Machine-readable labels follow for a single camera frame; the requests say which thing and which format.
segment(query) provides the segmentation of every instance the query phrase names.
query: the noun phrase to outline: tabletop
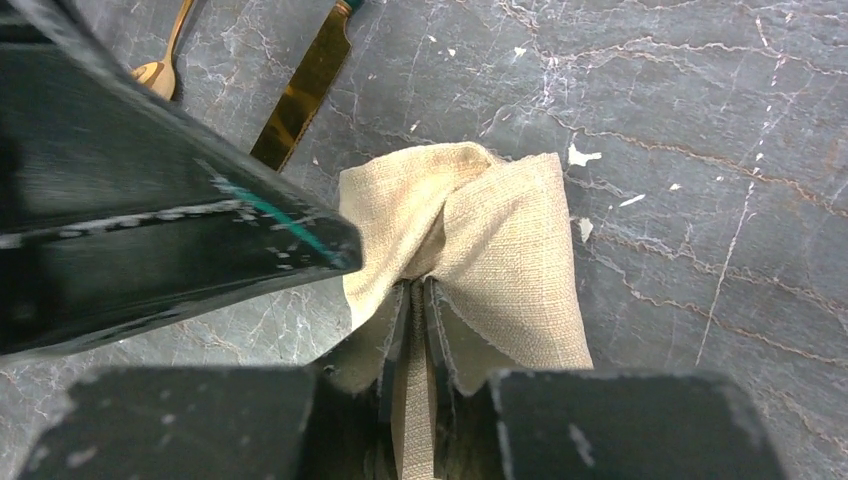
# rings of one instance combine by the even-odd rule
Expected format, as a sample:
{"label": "tabletop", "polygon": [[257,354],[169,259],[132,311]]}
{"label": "tabletop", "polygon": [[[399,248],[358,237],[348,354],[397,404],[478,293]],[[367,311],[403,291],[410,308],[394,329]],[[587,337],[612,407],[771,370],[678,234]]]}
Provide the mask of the tabletop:
{"label": "tabletop", "polygon": [[[76,3],[128,69],[161,57],[179,9]],[[197,0],[176,102],[249,151],[332,4]],[[558,153],[596,366],[724,372],[793,478],[848,478],[846,12],[846,0],[370,0],[282,175],[334,204],[341,170],[407,146]],[[303,363],[349,328],[333,279],[0,370],[0,478],[92,368]]]}

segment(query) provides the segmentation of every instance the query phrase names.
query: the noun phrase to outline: gold spoon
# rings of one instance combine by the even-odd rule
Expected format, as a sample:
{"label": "gold spoon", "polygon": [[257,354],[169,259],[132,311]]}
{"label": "gold spoon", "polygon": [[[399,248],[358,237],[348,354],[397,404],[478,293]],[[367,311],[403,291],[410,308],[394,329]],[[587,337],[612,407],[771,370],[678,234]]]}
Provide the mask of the gold spoon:
{"label": "gold spoon", "polygon": [[130,73],[139,83],[165,100],[170,100],[174,96],[174,88],[177,86],[177,75],[174,73],[174,46],[192,3],[194,0],[183,0],[177,19],[174,20],[174,28],[171,29],[171,38],[168,39],[168,47],[165,48],[165,56],[162,60],[145,63]]}

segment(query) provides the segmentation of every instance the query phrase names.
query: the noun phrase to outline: knife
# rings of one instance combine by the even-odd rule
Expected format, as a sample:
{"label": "knife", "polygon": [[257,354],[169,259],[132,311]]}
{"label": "knife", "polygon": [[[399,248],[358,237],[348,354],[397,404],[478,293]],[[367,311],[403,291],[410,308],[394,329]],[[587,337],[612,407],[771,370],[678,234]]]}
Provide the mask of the knife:
{"label": "knife", "polygon": [[350,52],[345,25],[363,3],[365,0],[336,0],[265,122],[250,151],[253,158],[276,171],[285,166]]}

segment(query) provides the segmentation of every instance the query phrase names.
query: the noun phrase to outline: knife handle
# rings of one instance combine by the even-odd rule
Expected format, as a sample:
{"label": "knife handle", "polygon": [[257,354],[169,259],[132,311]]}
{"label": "knife handle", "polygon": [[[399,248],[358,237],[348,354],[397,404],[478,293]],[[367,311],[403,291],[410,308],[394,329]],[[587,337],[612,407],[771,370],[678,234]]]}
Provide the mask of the knife handle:
{"label": "knife handle", "polygon": [[350,13],[351,14],[356,13],[356,10],[358,10],[359,7],[361,7],[362,4],[365,3],[365,0],[338,0],[338,1],[340,3],[344,3],[345,5],[350,7]]}

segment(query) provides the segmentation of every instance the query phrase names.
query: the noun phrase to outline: spoon bowl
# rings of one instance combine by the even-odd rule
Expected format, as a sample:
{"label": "spoon bowl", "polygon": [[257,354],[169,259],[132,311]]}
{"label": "spoon bowl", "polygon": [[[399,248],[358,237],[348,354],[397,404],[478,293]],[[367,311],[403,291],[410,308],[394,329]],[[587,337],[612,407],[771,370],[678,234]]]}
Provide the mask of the spoon bowl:
{"label": "spoon bowl", "polygon": [[157,95],[170,100],[177,86],[177,76],[170,63],[150,62],[133,70],[130,75]]}

